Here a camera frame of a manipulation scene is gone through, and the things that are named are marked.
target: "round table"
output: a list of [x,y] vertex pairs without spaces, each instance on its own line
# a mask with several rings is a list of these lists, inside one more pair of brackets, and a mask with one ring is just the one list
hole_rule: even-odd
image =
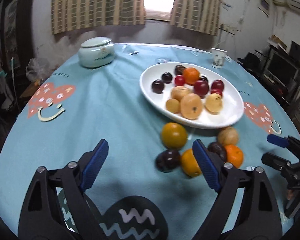
[[[270,132],[283,137],[291,135],[300,139],[300,136],[266,89],[229,57],[223,68],[216,69],[212,67],[211,54],[197,49],[116,44],[115,52],[115,60],[98,69],[81,67],[74,55],[38,89],[18,116],[0,155],[0,216],[10,229],[17,234],[23,199],[37,167],[60,169],[91,151],[104,138],[109,142],[109,155],[86,194],[97,206],[101,219],[113,219],[107,221],[113,223],[111,228],[100,223],[105,233],[111,235],[111,239],[119,239],[117,234],[122,239],[130,234],[136,239],[147,234],[158,239],[157,231],[147,228],[151,222],[152,229],[158,225],[158,230],[168,235],[167,239],[184,240],[194,236],[217,194],[208,187],[203,176],[189,179],[181,169],[161,173],[155,168],[156,156],[165,150],[160,131],[171,120],[158,113],[139,88],[139,77],[146,68],[169,59],[213,70],[240,92],[246,114],[234,127],[240,135],[238,147],[245,156],[241,168],[262,166],[265,169],[277,198],[283,232],[286,232],[292,225],[283,213],[286,181],[279,172],[264,166],[261,156],[271,151],[296,162],[288,150],[268,143],[266,137]],[[36,100],[43,107],[40,116]],[[65,111],[57,118],[49,122],[39,120],[58,113],[60,104]],[[276,125],[274,130],[251,118],[250,111],[261,120],[271,119]],[[186,129],[188,142],[180,152],[191,148],[195,139],[208,145],[216,140],[218,133]],[[243,191],[238,190],[225,231],[234,225],[242,194]],[[63,212],[71,228],[72,219],[66,210]],[[135,231],[126,232],[123,226],[134,227]]]

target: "white wall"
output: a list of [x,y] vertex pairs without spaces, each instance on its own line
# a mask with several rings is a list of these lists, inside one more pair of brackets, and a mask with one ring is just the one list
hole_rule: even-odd
[[[220,23],[234,24],[243,14],[245,0],[224,0],[232,8],[227,11],[221,8]],[[259,8],[259,0],[251,0],[247,7],[242,31],[236,32],[234,38],[229,35],[227,42],[220,48],[228,51],[233,59],[244,57],[255,49],[267,47],[267,39],[272,34],[274,19],[270,8],[270,17]],[[209,50],[217,43],[218,37],[206,35],[182,28],[170,26],[167,22],[147,21],[145,26],[103,26],[97,28],[76,30],[69,33],[51,34],[50,25],[51,0],[33,1],[33,43],[36,57],[47,58],[52,65],[62,64],[75,54],[82,42],[95,36],[108,36],[114,42],[139,42],[176,44]]]
[[300,45],[300,15],[285,7],[277,7],[277,15],[273,33],[287,45],[287,51],[289,52],[291,41]]
[[[235,32],[235,37],[229,35],[227,41],[220,48],[228,51],[228,55],[233,59],[244,58],[248,52],[254,53],[254,50],[266,49],[268,37],[272,34],[274,6],[270,6],[270,16],[268,17],[258,8],[260,0],[250,0],[246,8],[244,22],[240,26],[237,22],[243,15],[244,4],[247,0],[223,1],[233,8],[229,11],[221,8],[220,23],[237,26],[237,29],[241,29],[241,31]],[[223,32],[222,41],[225,40],[226,35],[226,32]]]

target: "human hand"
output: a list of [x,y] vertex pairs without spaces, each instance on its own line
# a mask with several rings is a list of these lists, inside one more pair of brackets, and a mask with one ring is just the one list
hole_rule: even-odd
[[293,194],[294,194],[294,190],[288,189],[287,199],[288,199],[288,200],[292,199]]

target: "screw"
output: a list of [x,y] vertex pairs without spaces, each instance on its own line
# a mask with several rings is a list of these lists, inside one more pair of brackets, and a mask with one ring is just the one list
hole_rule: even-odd
[[68,163],[68,167],[71,168],[71,169],[75,168],[76,166],[77,166],[76,162],[69,162]]
[[233,168],[232,163],[225,163],[223,166],[228,170]]
[[40,166],[39,168],[37,168],[37,172],[42,173],[44,172],[45,169],[46,169],[45,167]]
[[263,173],[264,172],[263,168],[261,168],[261,167],[256,167],[256,171],[258,173]]

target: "plastic bag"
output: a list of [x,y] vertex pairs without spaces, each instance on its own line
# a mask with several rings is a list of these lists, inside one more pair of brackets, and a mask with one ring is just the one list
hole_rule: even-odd
[[39,82],[40,85],[51,76],[56,67],[50,67],[45,58],[32,58],[26,67],[26,76],[31,82]]

